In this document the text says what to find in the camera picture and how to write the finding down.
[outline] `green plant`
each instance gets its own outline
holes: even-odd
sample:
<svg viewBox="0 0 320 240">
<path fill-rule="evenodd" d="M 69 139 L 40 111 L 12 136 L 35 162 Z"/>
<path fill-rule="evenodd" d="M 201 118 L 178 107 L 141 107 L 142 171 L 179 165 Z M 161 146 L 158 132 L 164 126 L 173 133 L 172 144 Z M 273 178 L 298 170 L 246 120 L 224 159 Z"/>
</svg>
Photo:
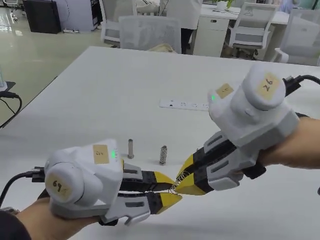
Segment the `green plant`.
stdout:
<svg viewBox="0 0 320 240">
<path fill-rule="evenodd" d="M 217 3 L 217 2 L 220 2 L 220 1 L 227 2 L 227 4 L 226 4 L 227 8 L 230 8 L 231 4 L 234 2 L 234 0 L 212 0 L 213 3 Z"/>
</svg>

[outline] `metal spring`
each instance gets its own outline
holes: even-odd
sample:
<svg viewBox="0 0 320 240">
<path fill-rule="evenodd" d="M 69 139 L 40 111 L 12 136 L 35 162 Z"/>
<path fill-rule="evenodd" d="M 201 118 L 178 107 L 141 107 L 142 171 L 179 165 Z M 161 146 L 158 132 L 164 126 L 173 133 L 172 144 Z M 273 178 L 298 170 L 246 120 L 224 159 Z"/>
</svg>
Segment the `metal spring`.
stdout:
<svg viewBox="0 0 320 240">
<path fill-rule="evenodd" d="M 172 186 L 169 188 L 168 192 L 170 194 L 175 194 L 175 195 L 179 195 L 179 193 L 177 192 L 177 187 L 179 186 L 179 184 L 190 175 L 189 172 L 187 171 L 183 171 L 180 173 L 180 175 L 176 178 L 174 184 L 172 184 Z"/>
<path fill-rule="evenodd" d="M 165 164 L 166 164 L 166 161 L 167 161 L 167 153 L 168 153 L 167 146 L 161 147 L 161 151 L 160 151 L 160 161 L 159 161 L 159 164 L 160 164 L 160 165 L 165 165 Z"/>
</svg>

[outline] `tiled floor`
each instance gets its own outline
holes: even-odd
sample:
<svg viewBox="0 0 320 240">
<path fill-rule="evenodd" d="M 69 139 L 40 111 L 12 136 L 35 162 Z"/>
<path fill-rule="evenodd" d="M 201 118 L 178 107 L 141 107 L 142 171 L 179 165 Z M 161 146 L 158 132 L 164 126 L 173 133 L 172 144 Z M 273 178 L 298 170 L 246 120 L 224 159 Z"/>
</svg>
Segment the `tiled floor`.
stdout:
<svg viewBox="0 0 320 240">
<path fill-rule="evenodd" d="M 0 8 L 0 69 L 5 81 L 16 82 L 12 92 L 21 96 L 24 106 L 88 46 L 109 47 L 100 41 L 99 30 L 80 34 L 33 33 L 25 17 L 14 22 L 10 11 Z M 17 109 L 17 100 L 7 102 Z M 0 102 L 0 124 L 11 115 Z"/>
</svg>

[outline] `person's hand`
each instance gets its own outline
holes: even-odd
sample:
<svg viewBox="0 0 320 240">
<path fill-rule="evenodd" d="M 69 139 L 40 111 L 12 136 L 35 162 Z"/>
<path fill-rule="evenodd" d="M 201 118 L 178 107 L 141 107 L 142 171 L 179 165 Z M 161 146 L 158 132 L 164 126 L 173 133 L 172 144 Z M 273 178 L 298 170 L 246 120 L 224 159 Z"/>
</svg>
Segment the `person's hand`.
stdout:
<svg viewBox="0 0 320 240">
<path fill-rule="evenodd" d="M 98 217 L 62 219 L 49 209 L 49 198 L 37 200 L 17 215 L 32 240 L 67 240 L 87 225 L 99 221 Z"/>
<path fill-rule="evenodd" d="M 292 168 L 320 169 L 320 120 L 302 117 L 296 131 L 284 142 L 261 151 L 264 166 L 281 164 Z"/>
</svg>

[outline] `handwritten number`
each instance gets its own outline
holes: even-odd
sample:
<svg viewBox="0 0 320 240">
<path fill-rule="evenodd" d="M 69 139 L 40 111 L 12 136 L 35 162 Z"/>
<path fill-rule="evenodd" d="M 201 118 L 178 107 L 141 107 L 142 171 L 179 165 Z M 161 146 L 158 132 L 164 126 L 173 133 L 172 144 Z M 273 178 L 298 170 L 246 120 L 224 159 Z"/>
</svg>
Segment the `handwritten number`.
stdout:
<svg viewBox="0 0 320 240">
<path fill-rule="evenodd" d="M 269 87 L 269 86 L 264 85 L 263 87 L 266 89 L 266 91 L 267 91 L 267 92 L 269 92 L 269 89 L 270 89 L 270 87 Z"/>
<path fill-rule="evenodd" d="M 272 81 L 268 81 L 268 78 L 266 78 L 265 80 L 269 85 L 272 85 L 273 82 Z"/>
<path fill-rule="evenodd" d="M 52 183 L 52 185 L 53 185 L 54 187 L 58 187 L 58 192 L 60 193 L 61 188 L 62 188 L 61 183 L 59 183 L 58 181 L 54 181 L 54 182 Z"/>
</svg>

